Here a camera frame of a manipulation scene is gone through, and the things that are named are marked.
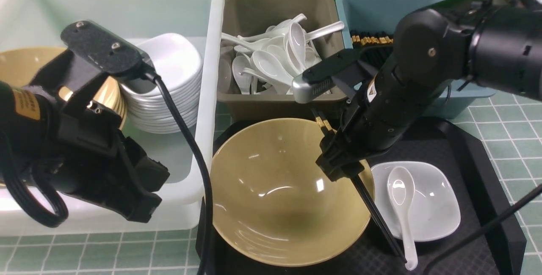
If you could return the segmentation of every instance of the black tray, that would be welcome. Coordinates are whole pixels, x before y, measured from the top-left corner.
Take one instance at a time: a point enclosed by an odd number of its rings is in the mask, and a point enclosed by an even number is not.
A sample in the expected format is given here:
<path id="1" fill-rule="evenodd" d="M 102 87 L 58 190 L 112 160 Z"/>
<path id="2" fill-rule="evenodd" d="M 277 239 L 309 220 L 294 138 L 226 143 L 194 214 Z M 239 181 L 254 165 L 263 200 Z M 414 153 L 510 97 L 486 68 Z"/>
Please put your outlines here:
<path id="1" fill-rule="evenodd" d="M 254 124 L 233 124 L 214 143 L 214 151 L 233 134 Z M 461 224 L 451 236 L 437 242 L 417 243 L 418 267 L 409 272 L 391 254 L 384 237 L 370 223 L 360 239 L 337 257 L 309 267 L 274 267 L 252 260 L 230 247 L 214 230 L 213 255 L 207 275 L 401 275 L 421 274 L 435 256 L 480 228 L 509 207 L 482 142 L 455 125 L 439 118 L 422 118 L 391 150 L 369 159 L 373 166 L 389 161 L 421 161 L 445 173 L 459 202 Z M 200 223 L 205 213 L 200 216 Z M 196 250 L 201 252 L 203 229 L 198 230 Z M 486 238 L 478 238 L 439 263 L 432 274 L 439 275 L 520 275 L 526 239 L 517 219 L 510 217 Z"/>

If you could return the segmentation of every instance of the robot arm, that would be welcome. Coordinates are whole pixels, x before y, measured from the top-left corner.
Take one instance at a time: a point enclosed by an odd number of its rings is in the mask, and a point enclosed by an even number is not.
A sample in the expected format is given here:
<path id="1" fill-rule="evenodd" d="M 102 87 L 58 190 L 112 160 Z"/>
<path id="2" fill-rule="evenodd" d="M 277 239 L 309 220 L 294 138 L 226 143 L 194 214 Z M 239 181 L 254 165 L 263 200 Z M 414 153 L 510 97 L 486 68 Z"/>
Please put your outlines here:
<path id="1" fill-rule="evenodd" d="M 333 84 L 351 100 L 337 134 L 320 143 L 317 164 L 332 181 L 385 153 L 453 80 L 542 100 L 542 11 L 446 0 L 401 20 L 393 54 L 372 80 L 358 63 L 366 50 L 344 49 L 294 80 L 299 103 Z"/>

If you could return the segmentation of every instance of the black chopstick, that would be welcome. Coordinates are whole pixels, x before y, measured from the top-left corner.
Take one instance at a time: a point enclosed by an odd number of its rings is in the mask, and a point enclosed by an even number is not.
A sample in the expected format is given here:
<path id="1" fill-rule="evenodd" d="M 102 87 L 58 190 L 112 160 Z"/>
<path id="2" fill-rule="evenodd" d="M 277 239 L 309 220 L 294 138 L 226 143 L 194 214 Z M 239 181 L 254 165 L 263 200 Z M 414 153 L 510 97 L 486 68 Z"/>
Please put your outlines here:
<path id="1" fill-rule="evenodd" d="M 316 109 L 310 109 L 312 112 L 312 115 L 314 115 L 314 119 L 320 127 L 320 130 L 325 136 L 331 136 L 335 135 L 335 131 L 333 128 L 331 128 L 331 125 L 327 121 L 326 117 L 324 116 L 324 113 L 317 111 Z M 401 248 L 399 247 L 399 244 L 397 244 L 397 241 L 393 237 L 393 235 L 390 232 L 389 227 L 387 226 L 386 222 L 382 218 L 382 215 L 378 211 L 378 208 L 376 207 L 376 204 L 374 204 L 374 201 L 371 198 L 371 195 L 369 194 L 367 188 L 362 182 L 362 179 L 359 177 L 359 175 L 356 175 L 355 177 L 351 178 L 352 183 L 356 187 L 356 190 L 358 191 L 359 195 L 362 197 L 363 202 L 367 206 L 369 212 L 371 213 L 371 217 L 378 226 L 378 228 L 382 231 L 384 234 L 388 244 L 390 245 L 391 249 L 395 253 L 395 255 L 399 256 L 403 260 L 403 263 L 407 263 L 407 259 L 405 258 L 405 255 Z"/>
<path id="2" fill-rule="evenodd" d="M 399 247 L 399 244 L 397 244 L 395 237 L 393 237 L 393 235 L 391 234 L 389 227 L 387 226 L 386 222 L 382 218 L 382 215 L 378 211 L 376 204 L 374 204 L 374 201 L 372 200 L 371 195 L 367 191 L 367 188 L 363 184 L 362 179 L 359 176 L 355 176 L 350 180 L 352 180 L 352 184 L 354 184 L 356 190 L 358 190 L 358 193 L 362 197 L 365 205 L 367 205 L 367 208 L 371 213 L 374 222 L 384 234 L 384 237 L 386 238 L 395 255 L 399 256 L 399 258 L 403 260 L 403 263 L 407 263 L 407 259 L 405 258 L 403 251 Z"/>

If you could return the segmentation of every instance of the plastic container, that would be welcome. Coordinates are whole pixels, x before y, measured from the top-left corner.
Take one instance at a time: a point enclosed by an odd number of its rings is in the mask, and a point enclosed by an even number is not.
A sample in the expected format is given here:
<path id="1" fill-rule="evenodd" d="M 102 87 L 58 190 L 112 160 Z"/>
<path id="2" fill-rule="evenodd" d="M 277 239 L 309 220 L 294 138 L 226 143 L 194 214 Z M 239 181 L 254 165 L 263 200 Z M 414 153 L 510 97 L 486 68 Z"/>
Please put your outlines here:
<path id="1" fill-rule="evenodd" d="M 222 31 L 233 35 L 253 36 L 265 32 L 271 25 L 292 19 L 300 13 L 307 16 L 302 27 L 310 32 L 339 21 L 333 0 L 225 0 Z M 322 58 L 329 57 L 344 48 L 341 33 L 314 40 Z M 219 70 L 219 77 L 230 73 Z M 234 120 L 271 119 L 279 117 L 311 118 L 310 108 L 334 111 L 346 96 L 338 88 L 332 94 L 323 94 L 309 104 L 297 104 L 293 95 L 242 95 L 238 87 L 218 91 L 217 99 L 227 105 Z"/>
<path id="2" fill-rule="evenodd" d="M 223 7 L 224 0 L 0 0 L 0 51 L 61 46 L 60 32 L 82 19 L 93 20 L 132 42 L 164 33 L 182 34 L 203 58 L 197 125 L 192 132 L 210 166 Z M 158 192 L 163 202 L 148 224 L 130 223 L 114 212 L 63 196 L 70 217 L 59 228 L 50 229 L 21 211 L 4 188 L 0 189 L 0 235 L 155 231 L 197 225 L 203 184 L 181 133 L 152 135 L 129 122 L 123 132 L 172 173 Z"/>
<path id="3" fill-rule="evenodd" d="M 395 32 L 399 21 L 416 9 L 442 0 L 335 0 L 339 20 L 345 23 L 343 40 L 345 48 L 352 48 L 350 30 L 387 33 Z M 493 96 L 496 91 L 482 88 L 475 84 L 467 85 L 462 91 L 457 89 L 464 83 L 456 80 L 452 83 L 449 101 L 445 103 L 447 90 L 426 111 L 425 115 L 454 118 L 476 98 Z"/>

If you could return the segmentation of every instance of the green tiled surface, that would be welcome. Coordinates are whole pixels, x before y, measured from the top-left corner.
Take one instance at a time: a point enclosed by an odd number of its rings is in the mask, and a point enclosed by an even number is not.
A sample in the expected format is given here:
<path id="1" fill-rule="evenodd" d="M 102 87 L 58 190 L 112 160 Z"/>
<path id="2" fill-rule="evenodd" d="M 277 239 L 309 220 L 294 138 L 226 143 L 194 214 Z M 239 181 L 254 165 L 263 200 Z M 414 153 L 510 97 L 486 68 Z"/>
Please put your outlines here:
<path id="1" fill-rule="evenodd" d="M 451 121 L 484 142 L 511 203 L 542 183 L 542 105 L 498 93 L 476 101 Z M 231 123 L 224 104 L 217 104 L 215 123 L 216 138 Z M 528 240 L 521 275 L 539 275 L 542 198 L 522 209 L 517 219 Z M 54 239 L 2 237 L 0 275 L 196 275 L 196 233 L 197 228 Z"/>

